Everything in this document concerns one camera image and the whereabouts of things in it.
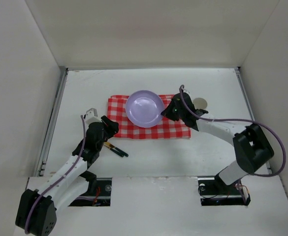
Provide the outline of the red checkered cloth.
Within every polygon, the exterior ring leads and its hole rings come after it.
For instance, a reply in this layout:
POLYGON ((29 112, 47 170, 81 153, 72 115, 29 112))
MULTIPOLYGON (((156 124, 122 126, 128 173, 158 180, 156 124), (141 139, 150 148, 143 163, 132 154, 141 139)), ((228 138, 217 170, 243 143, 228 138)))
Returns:
POLYGON ((119 132, 114 136, 122 139, 189 139, 191 129, 182 121, 163 118, 156 126, 142 128, 134 125, 126 114, 127 95, 113 95, 108 99, 107 117, 119 124, 119 132))

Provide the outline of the blue mug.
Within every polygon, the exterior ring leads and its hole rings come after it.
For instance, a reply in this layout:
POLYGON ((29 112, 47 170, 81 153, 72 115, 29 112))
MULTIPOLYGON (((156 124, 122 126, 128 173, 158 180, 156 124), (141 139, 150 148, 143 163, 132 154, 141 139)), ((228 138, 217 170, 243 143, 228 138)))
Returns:
POLYGON ((195 98, 192 102, 196 109, 203 109, 203 110, 207 109, 208 103, 204 98, 198 97, 195 98))

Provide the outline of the purple plate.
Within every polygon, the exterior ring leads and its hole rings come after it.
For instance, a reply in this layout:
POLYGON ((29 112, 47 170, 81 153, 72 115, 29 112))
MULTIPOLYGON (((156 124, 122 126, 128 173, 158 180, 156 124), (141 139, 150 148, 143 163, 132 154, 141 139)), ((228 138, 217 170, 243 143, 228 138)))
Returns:
POLYGON ((151 128, 159 124, 164 109, 162 99, 148 90, 139 90, 131 94, 125 107, 127 118, 141 128, 151 128))

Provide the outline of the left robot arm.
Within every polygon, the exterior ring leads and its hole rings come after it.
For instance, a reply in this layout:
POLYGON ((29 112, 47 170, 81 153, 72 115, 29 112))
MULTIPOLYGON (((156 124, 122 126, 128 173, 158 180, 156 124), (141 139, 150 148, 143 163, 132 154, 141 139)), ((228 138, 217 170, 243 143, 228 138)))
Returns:
POLYGON ((83 139, 65 164, 37 189, 21 195, 15 225, 25 234, 47 236, 55 227, 57 215, 80 195, 96 186, 96 175, 88 172, 99 158, 105 142, 119 131, 117 122, 81 116, 83 139))

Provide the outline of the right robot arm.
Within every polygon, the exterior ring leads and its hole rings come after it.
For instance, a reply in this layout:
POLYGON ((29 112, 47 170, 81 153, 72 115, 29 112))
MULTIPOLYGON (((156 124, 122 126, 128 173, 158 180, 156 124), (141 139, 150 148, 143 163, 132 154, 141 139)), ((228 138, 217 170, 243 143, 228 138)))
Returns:
POLYGON ((187 127, 211 134, 234 147, 235 161, 217 173, 211 184, 218 195, 245 175, 254 174, 274 156, 274 150, 259 125, 244 126, 214 119, 207 110, 196 109, 185 92, 183 96, 174 95, 161 115, 172 121, 181 120, 187 127))

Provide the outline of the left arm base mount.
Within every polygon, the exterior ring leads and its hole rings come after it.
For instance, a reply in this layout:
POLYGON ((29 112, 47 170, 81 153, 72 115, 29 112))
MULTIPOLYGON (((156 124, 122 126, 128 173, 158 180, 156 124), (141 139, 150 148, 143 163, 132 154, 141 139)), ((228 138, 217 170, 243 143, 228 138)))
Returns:
POLYGON ((82 194, 70 207, 109 207, 111 205, 112 178, 98 178, 93 191, 82 194))

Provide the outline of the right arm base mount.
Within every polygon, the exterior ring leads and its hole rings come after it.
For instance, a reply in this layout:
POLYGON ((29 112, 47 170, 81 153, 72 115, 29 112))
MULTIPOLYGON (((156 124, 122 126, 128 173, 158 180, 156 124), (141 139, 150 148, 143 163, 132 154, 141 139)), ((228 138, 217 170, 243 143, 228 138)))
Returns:
POLYGON ((251 202, 248 188, 239 179, 226 185, 215 176, 197 178, 198 193, 202 206, 245 206, 251 202))

